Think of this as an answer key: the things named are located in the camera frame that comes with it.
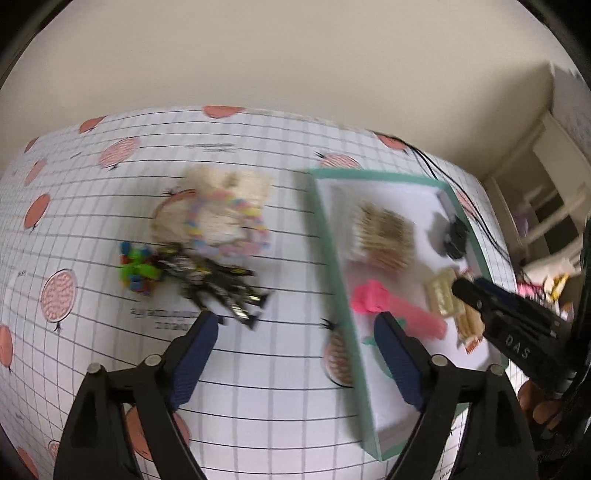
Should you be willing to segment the person's right hand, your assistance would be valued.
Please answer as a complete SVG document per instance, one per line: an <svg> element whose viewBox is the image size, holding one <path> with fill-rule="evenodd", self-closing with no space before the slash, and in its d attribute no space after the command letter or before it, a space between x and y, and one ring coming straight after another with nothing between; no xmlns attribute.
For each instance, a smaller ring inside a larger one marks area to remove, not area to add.
<svg viewBox="0 0 591 480"><path fill-rule="evenodd" d="M562 418L562 400L547 397L531 380L527 380L518 391L522 410L539 425L555 428Z"/></svg>

